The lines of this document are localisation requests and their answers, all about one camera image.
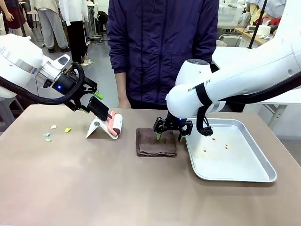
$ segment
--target plastic storage bin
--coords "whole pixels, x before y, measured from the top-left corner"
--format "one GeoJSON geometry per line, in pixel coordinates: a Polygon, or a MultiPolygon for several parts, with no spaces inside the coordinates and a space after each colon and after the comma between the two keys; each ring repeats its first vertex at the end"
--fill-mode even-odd
{"type": "Polygon", "coordinates": [[[244,7],[234,3],[231,3],[231,5],[237,8],[229,6],[229,3],[220,3],[218,9],[218,26],[237,26],[244,7]]]}

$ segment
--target white table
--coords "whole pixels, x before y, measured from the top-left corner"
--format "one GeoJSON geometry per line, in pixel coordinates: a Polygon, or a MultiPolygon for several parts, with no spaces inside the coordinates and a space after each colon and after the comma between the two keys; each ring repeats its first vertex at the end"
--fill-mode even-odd
{"type": "MultiPolygon", "coordinates": [[[[219,69],[222,69],[231,64],[231,62],[240,60],[250,51],[252,51],[252,49],[239,47],[217,47],[213,53],[213,63],[219,69]]],[[[243,112],[258,113],[262,105],[273,113],[272,118],[268,122],[268,126],[273,129],[288,105],[301,105],[301,89],[293,89],[277,97],[273,97],[256,104],[246,105],[243,112]]]]}

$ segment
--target brown cloth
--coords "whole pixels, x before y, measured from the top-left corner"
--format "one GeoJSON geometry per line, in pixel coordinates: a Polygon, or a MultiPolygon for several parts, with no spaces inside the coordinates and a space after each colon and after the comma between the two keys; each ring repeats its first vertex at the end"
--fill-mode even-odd
{"type": "Polygon", "coordinates": [[[152,129],[138,128],[136,131],[136,151],[140,157],[176,157],[174,134],[172,131],[162,133],[161,139],[152,129]]]}

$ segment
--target shoe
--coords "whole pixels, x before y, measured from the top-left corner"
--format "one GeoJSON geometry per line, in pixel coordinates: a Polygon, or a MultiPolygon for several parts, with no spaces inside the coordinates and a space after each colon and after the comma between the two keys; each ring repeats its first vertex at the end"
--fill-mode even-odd
{"type": "Polygon", "coordinates": [[[70,52],[70,51],[71,51],[71,49],[69,47],[61,49],[62,53],[67,53],[67,52],[70,52]]]}

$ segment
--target metal tray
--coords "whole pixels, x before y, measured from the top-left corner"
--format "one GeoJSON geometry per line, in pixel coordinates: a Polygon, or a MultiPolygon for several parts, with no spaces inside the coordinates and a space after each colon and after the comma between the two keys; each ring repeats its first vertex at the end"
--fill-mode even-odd
{"type": "Polygon", "coordinates": [[[187,148],[196,175],[204,180],[274,182],[277,174],[253,137],[238,120],[208,119],[214,134],[205,137],[196,119],[187,148]]]}

